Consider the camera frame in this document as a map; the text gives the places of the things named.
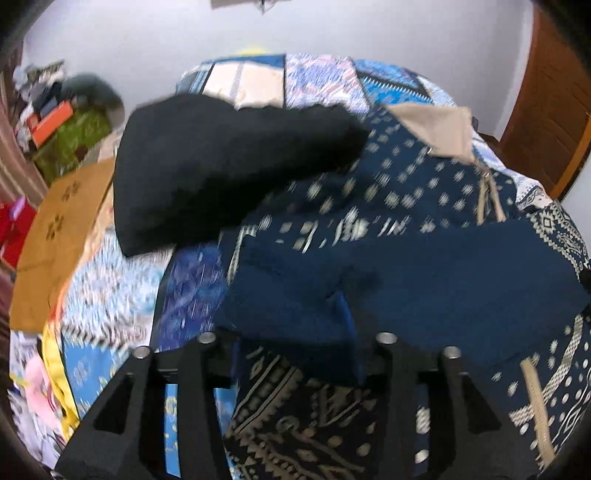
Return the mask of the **navy patterned hoodie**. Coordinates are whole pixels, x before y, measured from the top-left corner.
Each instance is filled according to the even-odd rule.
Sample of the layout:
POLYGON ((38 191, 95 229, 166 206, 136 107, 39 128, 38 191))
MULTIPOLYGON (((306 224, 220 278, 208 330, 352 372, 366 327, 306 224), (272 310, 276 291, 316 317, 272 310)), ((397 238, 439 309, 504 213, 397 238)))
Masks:
MULTIPOLYGON (((360 165, 370 134, 393 122, 408 146, 423 142, 385 109, 365 120, 369 137, 356 163, 334 175, 360 165)), ((315 382, 372 393, 362 427, 371 468, 381 401, 353 371, 342 310, 342 296, 352 296, 413 349, 409 479, 536 479, 589 402, 589 277, 586 245, 557 203, 516 218, 498 211, 470 228, 376 237, 325 257, 249 236, 214 323, 238 337, 238 378, 263 383, 245 363, 271 350, 294 370, 310 366, 315 382)), ((318 433, 280 425, 266 405, 237 419, 223 440, 244 479, 295 479, 279 471, 290 462, 287 447, 328 452, 318 433)), ((373 478, 370 468, 363 479, 373 478)))

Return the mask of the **blue patchwork bedspread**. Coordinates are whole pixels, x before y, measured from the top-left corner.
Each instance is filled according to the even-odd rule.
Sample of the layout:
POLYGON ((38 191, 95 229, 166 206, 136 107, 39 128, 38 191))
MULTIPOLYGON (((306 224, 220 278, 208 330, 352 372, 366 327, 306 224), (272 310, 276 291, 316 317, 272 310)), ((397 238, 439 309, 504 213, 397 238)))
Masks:
MULTIPOLYGON (((372 60, 311 54, 218 59, 185 73, 178 93, 206 94, 238 107, 345 106, 365 120, 399 104, 453 107, 453 98, 426 77, 372 60)), ((256 236, 277 250, 325 257, 372 238, 431 233, 492 223, 498 211, 516 218, 550 199, 542 184, 509 169, 475 135, 474 165, 431 156, 426 144, 406 143, 393 122, 370 134, 369 153, 344 175, 324 174, 291 184, 270 197, 235 232, 179 251, 164 249, 126 257, 116 237, 113 208, 105 203, 72 279, 63 290, 56 331, 46 344, 60 352, 51 366, 84 415, 133 348, 156 351, 184 346, 210 331, 214 313, 238 269, 242 241, 256 236)), ((315 432, 328 452, 286 448, 280 474, 295 479, 363 479, 369 473, 370 440, 362 432, 372 418, 373 395, 346 391, 311 378, 311 367, 271 350, 257 352, 240 376, 214 393, 218 422, 269 408, 273 420, 315 432)))

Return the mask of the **black garment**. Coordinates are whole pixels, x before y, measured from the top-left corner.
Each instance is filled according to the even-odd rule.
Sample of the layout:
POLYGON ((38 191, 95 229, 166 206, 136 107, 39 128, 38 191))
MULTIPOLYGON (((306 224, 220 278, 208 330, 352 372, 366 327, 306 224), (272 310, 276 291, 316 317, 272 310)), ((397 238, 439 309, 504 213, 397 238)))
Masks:
POLYGON ((178 94, 129 117, 113 176, 127 257, 209 242, 291 183, 353 165, 368 129, 342 105, 236 109, 178 94))

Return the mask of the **wooden lap desk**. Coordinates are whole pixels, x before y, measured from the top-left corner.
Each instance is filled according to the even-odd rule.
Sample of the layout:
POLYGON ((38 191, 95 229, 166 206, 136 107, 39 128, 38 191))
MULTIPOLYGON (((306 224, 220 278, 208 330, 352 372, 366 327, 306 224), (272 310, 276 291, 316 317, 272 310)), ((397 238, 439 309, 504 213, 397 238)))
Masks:
POLYGON ((27 234, 16 269, 10 328, 39 333, 76 268, 111 184, 115 160, 83 166, 55 180, 27 234))

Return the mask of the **striped pink curtain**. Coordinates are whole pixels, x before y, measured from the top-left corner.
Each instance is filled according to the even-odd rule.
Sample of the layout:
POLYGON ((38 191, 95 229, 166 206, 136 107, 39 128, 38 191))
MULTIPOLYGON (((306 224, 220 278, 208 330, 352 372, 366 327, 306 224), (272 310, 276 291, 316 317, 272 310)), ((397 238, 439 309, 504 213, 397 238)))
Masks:
POLYGON ((13 82, 22 54, 23 42, 19 42, 1 61, 1 200, 11 202, 24 196, 32 206, 38 207, 47 186, 35 164, 25 158, 14 133, 24 109, 13 82))

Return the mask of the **wooden door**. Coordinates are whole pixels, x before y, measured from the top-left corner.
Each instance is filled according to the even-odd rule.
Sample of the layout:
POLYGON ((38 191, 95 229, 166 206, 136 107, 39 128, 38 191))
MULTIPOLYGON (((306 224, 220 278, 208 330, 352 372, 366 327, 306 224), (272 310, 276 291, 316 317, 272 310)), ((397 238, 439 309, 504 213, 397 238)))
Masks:
POLYGON ((590 149, 590 74, 550 16, 534 8, 520 93, 500 142, 510 168, 562 198, 590 149))

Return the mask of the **orange box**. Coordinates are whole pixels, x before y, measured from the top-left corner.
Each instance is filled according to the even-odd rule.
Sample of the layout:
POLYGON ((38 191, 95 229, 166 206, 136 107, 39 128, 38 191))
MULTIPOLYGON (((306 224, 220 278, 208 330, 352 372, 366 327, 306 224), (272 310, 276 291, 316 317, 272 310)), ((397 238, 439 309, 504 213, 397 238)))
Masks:
POLYGON ((36 124, 31 131, 32 141, 36 148, 45 143, 50 136, 74 114, 71 102, 65 100, 36 124))

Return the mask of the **pile of clutter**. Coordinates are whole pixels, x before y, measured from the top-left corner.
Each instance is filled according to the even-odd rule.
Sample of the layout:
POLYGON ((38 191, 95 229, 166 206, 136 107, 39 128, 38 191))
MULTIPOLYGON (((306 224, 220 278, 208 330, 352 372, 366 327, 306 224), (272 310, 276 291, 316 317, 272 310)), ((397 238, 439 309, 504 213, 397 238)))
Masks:
POLYGON ((17 66, 13 71, 12 80, 17 99, 24 104, 18 108, 16 125, 13 128, 17 144, 21 151, 28 154, 31 151, 32 128, 28 119, 36 115, 41 119, 41 110, 52 99, 59 96, 59 86, 66 78, 65 61, 59 60, 43 67, 33 64, 17 66))

